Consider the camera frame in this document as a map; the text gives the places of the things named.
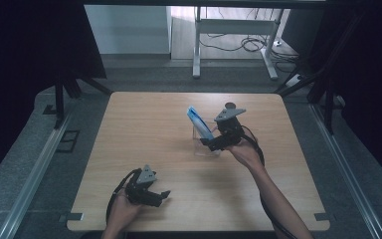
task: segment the gray carpet floor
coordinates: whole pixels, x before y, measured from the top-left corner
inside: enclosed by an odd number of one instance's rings
[[[106,62],[107,79],[98,80],[113,91],[126,92],[204,92],[270,93],[280,79],[269,79],[258,63],[204,62],[201,79],[192,78],[190,62],[154,60],[141,65],[117,65]],[[81,238],[85,233],[70,231],[64,216],[74,203],[77,190],[93,149],[96,134],[109,100],[98,90],[79,81],[83,90],[78,100],[66,98],[74,107],[67,130],[79,132],[72,152],[56,152],[41,181],[15,238]],[[313,232],[315,238],[371,238],[365,221],[348,190],[325,139],[316,125],[305,96],[309,86],[285,98],[286,109],[315,185],[331,222],[325,232]],[[36,97],[35,110],[25,128],[0,165],[0,228],[18,196],[35,160],[55,124],[55,116],[43,115],[53,105],[54,91],[48,89]],[[347,127],[339,111],[333,114],[335,137],[347,157],[364,193],[382,222],[382,169]],[[272,238],[269,233],[130,233],[128,238]]]

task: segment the wooden tabletop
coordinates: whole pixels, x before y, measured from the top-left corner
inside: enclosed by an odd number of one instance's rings
[[[212,120],[225,103],[259,140],[266,168],[310,230],[327,230],[324,213],[282,98],[271,94],[113,93],[98,131],[69,221],[75,231],[103,230],[110,195],[133,169],[149,164],[158,180],[149,188],[171,190],[160,207],[145,206],[128,231],[273,230],[249,171],[228,151],[194,155],[193,106]]]

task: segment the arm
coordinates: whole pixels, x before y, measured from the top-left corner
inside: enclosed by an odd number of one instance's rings
[[[229,150],[250,171],[260,190],[260,196],[279,223],[296,238],[312,238],[299,215],[269,177],[251,144],[242,139],[237,145],[228,146],[225,149]],[[278,238],[287,238],[276,227],[275,231]]]
[[[135,205],[126,198],[125,190],[121,189],[110,209],[110,216],[101,239],[115,239],[129,223],[134,220],[142,205]]]

